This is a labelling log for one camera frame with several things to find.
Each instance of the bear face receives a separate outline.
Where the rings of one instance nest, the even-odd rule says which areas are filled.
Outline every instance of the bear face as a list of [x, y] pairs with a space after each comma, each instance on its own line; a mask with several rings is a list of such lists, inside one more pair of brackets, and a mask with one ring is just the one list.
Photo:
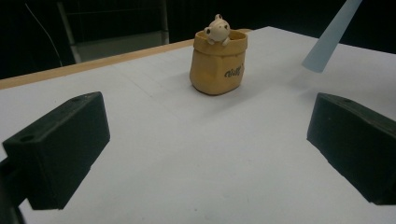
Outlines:
[[209, 44], [213, 45], [215, 42], [222, 42], [222, 45], [225, 46], [230, 41], [228, 37], [230, 30], [230, 24], [218, 14], [215, 20], [210, 22], [209, 26], [204, 29], [204, 32]]

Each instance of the black printed logo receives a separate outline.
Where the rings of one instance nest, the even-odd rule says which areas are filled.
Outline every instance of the black printed logo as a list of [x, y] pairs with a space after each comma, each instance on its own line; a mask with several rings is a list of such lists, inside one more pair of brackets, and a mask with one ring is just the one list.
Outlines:
[[239, 67], [235, 68], [235, 69], [231, 69], [229, 71], [227, 71], [224, 76], [225, 77], [237, 77], [241, 74], [241, 68], [242, 68], [243, 64], [240, 65]]

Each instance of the white tabletop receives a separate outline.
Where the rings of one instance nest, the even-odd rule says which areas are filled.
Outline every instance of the white tabletop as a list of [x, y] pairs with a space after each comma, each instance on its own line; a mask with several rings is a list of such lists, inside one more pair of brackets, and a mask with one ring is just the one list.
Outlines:
[[105, 98], [109, 144], [64, 210], [25, 201], [27, 223], [394, 223], [306, 133], [318, 92], [396, 119], [396, 55], [338, 45], [316, 74], [301, 66], [315, 43], [248, 33], [242, 85], [216, 97], [191, 86], [192, 47], [1, 90], [1, 142], [72, 97]]

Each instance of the cable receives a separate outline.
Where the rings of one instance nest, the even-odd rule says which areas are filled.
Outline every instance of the cable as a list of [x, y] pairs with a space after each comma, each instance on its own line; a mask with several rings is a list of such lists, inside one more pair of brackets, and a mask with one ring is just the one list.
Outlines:
[[46, 33], [47, 37], [49, 38], [50, 43], [52, 44], [53, 48], [55, 49], [55, 53], [58, 56], [58, 60], [59, 60], [59, 64], [61, 65], [61, 67], [63, 67], [64, 65], [62, 64], [62, 60], [61, 60], [61, 56], [59, 56], [59, 52], [55, 47], [55, 44], [52, 41], [52, 38], [50, 37], [50, 34], [47, 32], [47, 30], [44, 28], [44, 26], [41, 24], [41, 22], [38, 20], [38, 18], [35, 16], [35, 14], [32, 12], [32, 10], [30, 10], [30, 8], [27, 6], [27, 3], [25, 3], [26, 8], [29, 10], [30, 14], [32, 14], [33, 18], [35, 18], [35, 20], [37, 21], [37, 23], [41, 26], [41, 28], [44, 30], [44, 32]]

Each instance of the table edge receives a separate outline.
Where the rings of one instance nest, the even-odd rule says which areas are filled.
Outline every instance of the table edge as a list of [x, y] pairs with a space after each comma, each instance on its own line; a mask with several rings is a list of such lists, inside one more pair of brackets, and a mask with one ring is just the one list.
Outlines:
[[[250, 29], [238, 29], [238, 31], [247, 33], [251, 31]], [[124, 53], [120, 55], [110, 56], [102, 59], [97, 59], [85, 63], [76, 63], [72, 65], [67, 65], [64, 67], [53, 68], [50, 70], [35, 72], [32, 74], [21, 75], [17, 77], [9, 77], [0, 80], [0, 90], [13, 88], [17, 86], [22, 86], [38, 81], [44, 81], [55, 77], [64, 77], [68, 75], [72, 75], [78, 72], [83, 72], [87, 70], [91, 70], [98, 67], [103, 67], [107, 65], [111, 65], [114, 63], [122, 63], [126, 61], [130, 61], [133, 59], [143, 58], [150, 55], [163, 53], [173, 49], [181, 49], [184, 47], [192, 46], [193, 39], [184, 40], [168, 45], [161, 45], [158, 47], [153, 47], [149, 49], [141, 49], [129, 53]]]

